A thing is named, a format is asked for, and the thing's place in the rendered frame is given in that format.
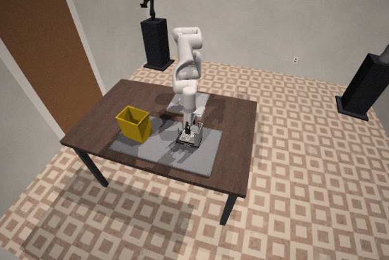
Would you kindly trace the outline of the yellow plastics bin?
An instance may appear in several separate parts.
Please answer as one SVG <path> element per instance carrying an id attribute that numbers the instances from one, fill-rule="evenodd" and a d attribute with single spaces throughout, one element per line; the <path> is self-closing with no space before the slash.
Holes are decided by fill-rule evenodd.
<path id="1" fill-rule="evenodd" d="M 153 133 L 149 112 L 126 107 L 118 114 L 117 120 L 124 136 L 144 143 Z"/>

